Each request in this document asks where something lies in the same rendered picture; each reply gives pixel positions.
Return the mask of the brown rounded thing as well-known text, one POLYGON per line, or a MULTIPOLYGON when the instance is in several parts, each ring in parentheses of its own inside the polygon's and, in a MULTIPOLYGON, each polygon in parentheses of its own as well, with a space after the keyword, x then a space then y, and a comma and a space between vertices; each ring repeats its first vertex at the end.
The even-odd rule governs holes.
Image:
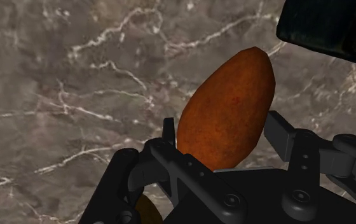
POLYGON ((163 224, 163 218, 156 206, 144 194, 139 197, 135 210, 140 214, 142 224, 163 224))

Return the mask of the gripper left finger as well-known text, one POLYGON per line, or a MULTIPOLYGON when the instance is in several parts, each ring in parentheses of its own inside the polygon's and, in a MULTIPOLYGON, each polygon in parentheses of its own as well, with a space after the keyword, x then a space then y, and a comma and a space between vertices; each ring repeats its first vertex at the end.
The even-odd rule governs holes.
POLYGON ((175 147, 174 119, 142 151, 112 157, 78 224, 142 224, 136 209, 146 185, 159 184, 173 203, 163 224, 245 224, 247 201, 190 154, 175 147))

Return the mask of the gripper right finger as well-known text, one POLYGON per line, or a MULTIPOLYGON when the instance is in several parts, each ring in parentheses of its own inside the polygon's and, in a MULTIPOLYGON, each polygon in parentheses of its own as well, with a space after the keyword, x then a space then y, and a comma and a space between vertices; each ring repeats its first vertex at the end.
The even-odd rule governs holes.
POLYGON ((356 135, 326 140, 269 111, 264 136, 289 164, 281 205, 298 221, 356 221, 356 135))

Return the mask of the orange-brown oval fruit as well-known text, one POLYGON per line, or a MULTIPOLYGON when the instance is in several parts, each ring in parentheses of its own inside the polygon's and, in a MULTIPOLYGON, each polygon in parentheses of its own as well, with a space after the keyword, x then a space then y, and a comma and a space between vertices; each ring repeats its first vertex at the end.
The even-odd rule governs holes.
POLYGON ((183 109, 177 149, 210 170, 231 169, 257 146, 275 95, 268 54, 238 52, 196 90, 183 109))

